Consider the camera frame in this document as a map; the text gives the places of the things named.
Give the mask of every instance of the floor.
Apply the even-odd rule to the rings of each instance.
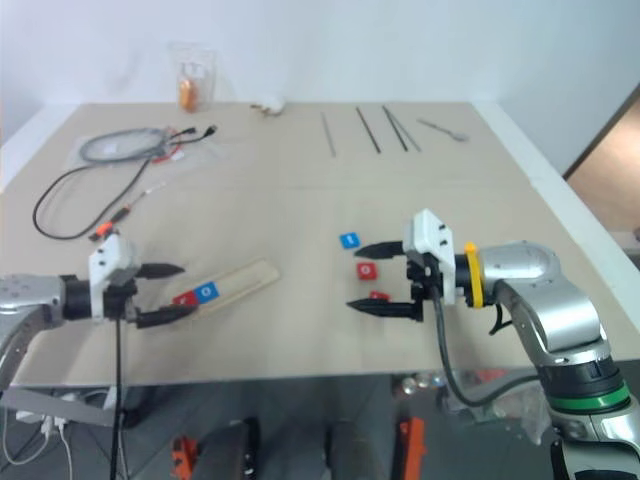
[[[640,227],[640,99],[569,178],[604,227]]]
[[[620,364],[636,394],[640,393],[638,366],[638,361]],[[369,438],[385,478],[390,478],[394,425],[406,415],[426,421],[423,479],[552,478],[549,431],[538,447],[517,421],[473,424],[466,415],[442,413],[433,390],[397,399],[391,384],[388,375],[370,375],[155,387],[146,407],[150,413],[125,433],[130,478],[173,478],[169,445],[175,436],[202,438],[249,416],[258,417],[262,430],[260,480],[320,480],[325,473],[325,428],[341,419],[355,422]],[[15,452],[33,432],[33,426],[10,422],[9,448]],[[108,478],[110,430],[75,424],[69,427],[69,435],[74,478]],[[38,437],[24,455],[33,452],[39,441]],[[0,478],[66,480],[64,448],[56,439],[40,458],[24,467],[7,467],[2,458]]]

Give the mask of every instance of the red cube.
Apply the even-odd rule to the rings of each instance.
[[[391,295],[387,295],[384,292],[378,292],[376,290],[371,290],[371,293],[369,293],[369,298],[381,298],[382,300],[389,301],[389,300],[391,300]]]
[[[376,270],[376,264],[373,262],[358,263],[358,278],[360,280],[375,280],[378,278],[378,271]]]
[[[193,290],[189,290],[175,297],[171,303],[174,305],[198,305],[198,297],[196,297]]]

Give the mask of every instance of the blue block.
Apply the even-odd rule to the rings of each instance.
[[[360,239],[354,232],[340,235],[340,242],[344,248],[356,248],[360,246]]]
[[[193,291],[196,293],[196,297],[200,304],[210,302],[214,298],[218,298],[220,296],[220,293],[216,288],[216,284],[213,282],[200,285],[199,287],[194,288]]]

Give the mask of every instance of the yellow ring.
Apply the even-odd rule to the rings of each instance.
[[[484,295],[482,292],[482,277],[480,276],[480,262],[478,262],[478,247],[468,242],[464,246],[464,253],[467,254],[467,262],[469,263],[472,306],[473,308],[482,308],[484,307]]]

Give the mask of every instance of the wooden tabletop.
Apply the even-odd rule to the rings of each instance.
[[[95,245],[49,240],[31,225],[33,205],[95,135],[132,127],[215,123],[202,144],[178,162],[148,169],[136,192],[168,181],[121,224],[144,261],[184,266],[180,279],[140,282],[139,306],[170,301],[176,285],[193,284],[255,258],[281,278],[211,315],[148,330],[125,329],[125,381],[157,384],[231,378],[358,374],[440,368],[433,314],[424,324],[379,319],[345,302],[370,290],[409,299],[405,263],[377,262],[379,278],[362,282],[339,235],[363,244],[402,238],[413,214],[429,208],[451,226],[456,248],[530,240],[554,249],[570,280],[591,297],[617,359],[637,357],[639,334],[589,260],[533,190],[473,107],[460,103],[389,104],[422,152],[405,152],[379,104],[361,109],[382,150],[376,153],[355,104],[292,104],[277,118],[247,105],[217,105],[186,115],[171,104],[85,105],[45,144],[0,197],[4,211],[0,272],[87,275]],[[326,115],[337,155],[321,120]],[[457,143],[416,123],[423,117],[464,132]],[[80,175],[45,206],[42,223],[78,230],[137,168]],[[514,331],[494,337],[493,309],[446,311],[449,348],[460,367],[517,367],[529,361]],[[113,325],[68,323],[40,334],[16,382],[98,385],[113,381]]]

